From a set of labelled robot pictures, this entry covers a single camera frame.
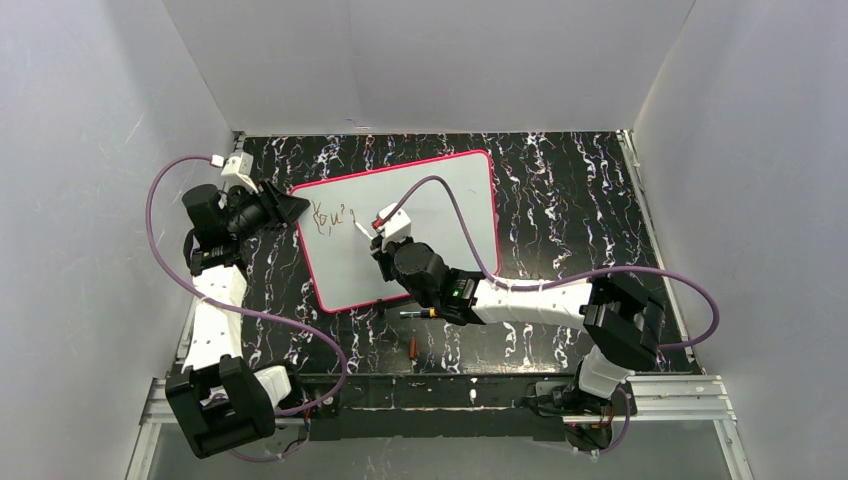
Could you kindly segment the white marker pen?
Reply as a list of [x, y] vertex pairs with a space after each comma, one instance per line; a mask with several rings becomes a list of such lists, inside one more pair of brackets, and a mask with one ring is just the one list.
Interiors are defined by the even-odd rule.
[[354, 221], [354, 225], [358, 229], [358, 231], [360, 231], [369, 241], [373, 240], [374, 237], [371, 235], [369, 230], [366, 229], [363, 225], [361, 225], [357, 221]]

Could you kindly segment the pink framed whiteboard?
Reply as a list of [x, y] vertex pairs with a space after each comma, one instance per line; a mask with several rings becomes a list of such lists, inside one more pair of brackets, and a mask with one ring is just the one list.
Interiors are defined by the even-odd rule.
[[380, 234], [426, 243], [449, 267], [500, 270], [493, 160], [483, 150], [304, 183], [291, 193], [310, 203], [297, 229], [325, 312], [406, 297], [371, 255]]

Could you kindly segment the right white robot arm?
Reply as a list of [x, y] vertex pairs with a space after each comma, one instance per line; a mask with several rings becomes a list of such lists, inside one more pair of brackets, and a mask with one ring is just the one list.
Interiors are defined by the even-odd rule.
[[619, 385], [656, 365], [664, 306], [626, 274], [546, 288], [451, 268], [409, 237], [376, 237], [370, 254], [384, 281], [398, 283], [420, 305], [417, 318], [458, 326], [516, 321], [585, 332], [594, 345], [571, 383], [521, 399], [540, 416], [606, 414]]

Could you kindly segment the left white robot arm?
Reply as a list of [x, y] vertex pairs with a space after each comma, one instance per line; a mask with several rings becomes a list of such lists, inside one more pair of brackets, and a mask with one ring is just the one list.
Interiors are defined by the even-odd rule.
[[200, 299], [188, 353], [167, 378], [165, 396], [192, 452], [207, 458], [271, 436], [279, 411], [306, 399], [289, 362], [249, 366], [239, 310], [247, 291], [243, 243], [293, 225], [309, 203], [267, 180], [226, 191], [203, 184], [182, 203], [192, 223], [184, 256]]

